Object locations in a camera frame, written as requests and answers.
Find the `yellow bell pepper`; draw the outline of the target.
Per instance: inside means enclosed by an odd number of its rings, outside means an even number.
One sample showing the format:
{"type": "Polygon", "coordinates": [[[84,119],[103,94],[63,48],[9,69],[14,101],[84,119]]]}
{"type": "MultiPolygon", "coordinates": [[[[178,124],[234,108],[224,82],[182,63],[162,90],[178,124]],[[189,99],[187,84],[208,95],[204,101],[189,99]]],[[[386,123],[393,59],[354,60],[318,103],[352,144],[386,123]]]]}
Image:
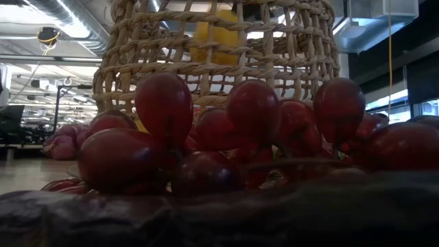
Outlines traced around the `yellow bell pepper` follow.
{"type": "MultiPolygon", "coordinates": [[[[217,15],[227,21],[238,21],[237,15],[231,10],[218,10],[217,15]]],[[[199,22],[193,35],[193,39],[202,42],[207,41],[209,39],[208,27],[208,23],[199,22]]],[[[239,42],[238,33],[236,31],[228,31],[223,27],[214,27],[213,41],[219,44],[236,47],[239,42]]],[[[191,48],[189,53],[192,61],[204,62],[206,60],[206,49],[191,48]]],[[[213,51],[211,61],[215,64],[236,65],[237,59],[237,55],[213,51]]]]}

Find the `woven straw basket rope handles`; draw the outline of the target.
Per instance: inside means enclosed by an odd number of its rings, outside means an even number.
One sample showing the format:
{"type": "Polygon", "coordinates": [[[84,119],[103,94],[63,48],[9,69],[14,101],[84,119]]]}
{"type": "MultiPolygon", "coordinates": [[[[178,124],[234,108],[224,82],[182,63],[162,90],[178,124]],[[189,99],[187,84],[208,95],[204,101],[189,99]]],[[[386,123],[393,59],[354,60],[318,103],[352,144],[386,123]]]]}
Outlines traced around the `woven straw basket rope handles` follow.
{"type": "Polygon", "coordinates": [[[156,72],[182,77],[201,108],[223,107],[242,80],[263,80],[282,98],[311,99],[340,74],[328,0],[116,0],[112,18],[110,44],[93,78],[100,112],[135,115],[135,87],[156,72]],[[233,11],[238,21],[218,10],[233,11]],[[193,39],[199,22],[209,24],[207,41],[193,39]],[[236,31],[237,46],[214,42],[214,27],[236,31]],[[206,49],[206,60],[192,61],[191,48],[206,49]],[[237,55],[237,64],[213,63],[213,51],[237,55]]]}

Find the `red grape bunch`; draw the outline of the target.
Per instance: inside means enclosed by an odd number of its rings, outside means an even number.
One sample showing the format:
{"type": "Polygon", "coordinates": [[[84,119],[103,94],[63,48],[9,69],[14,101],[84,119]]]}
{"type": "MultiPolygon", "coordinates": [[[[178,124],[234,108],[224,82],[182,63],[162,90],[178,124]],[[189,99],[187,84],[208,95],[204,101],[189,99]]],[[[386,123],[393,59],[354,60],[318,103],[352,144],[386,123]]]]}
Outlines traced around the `red grape bunch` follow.
{"type": "Polygon", "coordinates": [[[58,156],[75,156],[78,176],[45,191],[179,197],[258,189],[277,170],[282,185],[341,174],[439,172],[439,128],[390,124],[366,112],[360,87],[333,78],[313,104],[279,99],[261,80],[231,89],[224,108],[193,116],[187,83],[174,73],[143,78],[134,93],[139,131],[122,113],[99,114],[79,145],[60,136],[58,156]]]}

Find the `purple eggplant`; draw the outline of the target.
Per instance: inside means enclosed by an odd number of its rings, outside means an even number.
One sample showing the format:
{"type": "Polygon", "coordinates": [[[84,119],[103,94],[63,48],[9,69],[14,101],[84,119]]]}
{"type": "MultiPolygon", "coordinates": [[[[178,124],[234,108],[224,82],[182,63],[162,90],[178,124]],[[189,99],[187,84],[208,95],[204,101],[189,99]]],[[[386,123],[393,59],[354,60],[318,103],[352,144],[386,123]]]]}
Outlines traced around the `purple eggplant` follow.
{"type": "Polygon", "coordinates": [[[439,247],[439,172],[173,198],[15,191],[0,247],[439,247]]]}

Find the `grey ceiling air unit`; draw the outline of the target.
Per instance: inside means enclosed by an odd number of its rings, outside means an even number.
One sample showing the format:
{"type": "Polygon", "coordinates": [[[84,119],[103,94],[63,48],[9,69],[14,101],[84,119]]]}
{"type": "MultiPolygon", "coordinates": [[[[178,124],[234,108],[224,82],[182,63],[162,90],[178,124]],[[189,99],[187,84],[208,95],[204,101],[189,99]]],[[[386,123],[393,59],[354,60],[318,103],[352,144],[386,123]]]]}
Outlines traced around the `grey ceiling air unit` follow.
{"type": "Polygon", "coordinates": [[[341,54],[367,51],[419,16],[419,0],[329,0],[341,54]]]}

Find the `black round ceiling device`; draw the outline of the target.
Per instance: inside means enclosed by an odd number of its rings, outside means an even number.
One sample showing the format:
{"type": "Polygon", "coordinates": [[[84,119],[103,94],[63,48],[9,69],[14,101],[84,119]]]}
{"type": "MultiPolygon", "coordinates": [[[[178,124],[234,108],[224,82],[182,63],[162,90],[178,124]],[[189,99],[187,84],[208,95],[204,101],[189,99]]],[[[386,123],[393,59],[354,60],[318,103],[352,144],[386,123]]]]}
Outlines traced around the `black round ceiling device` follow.
{"type": "Polygon", "coordinates": [[[44,45],[55,45],[60,31],[54,27],[44,27],[36,35],[38,41],[44,45]]]}

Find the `black monitor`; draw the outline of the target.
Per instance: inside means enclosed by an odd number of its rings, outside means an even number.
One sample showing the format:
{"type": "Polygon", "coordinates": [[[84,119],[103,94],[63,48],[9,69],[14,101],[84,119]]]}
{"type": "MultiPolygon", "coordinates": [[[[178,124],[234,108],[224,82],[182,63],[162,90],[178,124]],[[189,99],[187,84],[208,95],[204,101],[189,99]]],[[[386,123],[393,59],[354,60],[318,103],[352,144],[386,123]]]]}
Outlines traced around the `black monitor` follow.
{"type": "Polygon", "coordinates": [[[0,145],[16,144],[22,140],[24,108],[24,105],[0,106],[0,145]]]}

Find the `black metal stand frame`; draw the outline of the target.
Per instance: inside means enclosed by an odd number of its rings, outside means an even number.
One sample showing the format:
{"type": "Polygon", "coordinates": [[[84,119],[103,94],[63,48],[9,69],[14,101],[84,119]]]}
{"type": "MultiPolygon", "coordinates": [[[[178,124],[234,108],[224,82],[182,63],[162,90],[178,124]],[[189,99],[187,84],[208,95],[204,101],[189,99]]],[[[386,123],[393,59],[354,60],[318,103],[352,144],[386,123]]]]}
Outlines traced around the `black metal stand frame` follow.
{"type": "Polygon", "coordinates": [[[92,88],[93,87],[91,85],[87,85],[87,84],[79,84],[77,86],[66,86],[66,85],[58,86],[57,94],[56,94],[56,108],[55,108],[55,115],[54,115],[53,132],[55,132],[57,130],[57,127],[58,127],[60,99],[65,95],[65,93],[61,93],[62,89],[67,89],[66,92],[68,93],[71,89],[89,90],[92,88]]]}

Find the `silver ceiling duct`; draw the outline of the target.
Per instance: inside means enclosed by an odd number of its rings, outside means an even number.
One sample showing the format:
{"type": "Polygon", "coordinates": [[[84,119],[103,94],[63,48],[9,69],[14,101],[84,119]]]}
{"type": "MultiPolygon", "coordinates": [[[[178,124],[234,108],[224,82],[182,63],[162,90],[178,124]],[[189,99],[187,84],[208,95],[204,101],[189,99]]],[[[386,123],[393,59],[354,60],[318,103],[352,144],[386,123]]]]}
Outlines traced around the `silver ceiling duct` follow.
{"type": "Polygon", "coordinates": [[[78,0],[23,0],[92,54],[102,57],[108,48],[108,32],[78,0]]]}

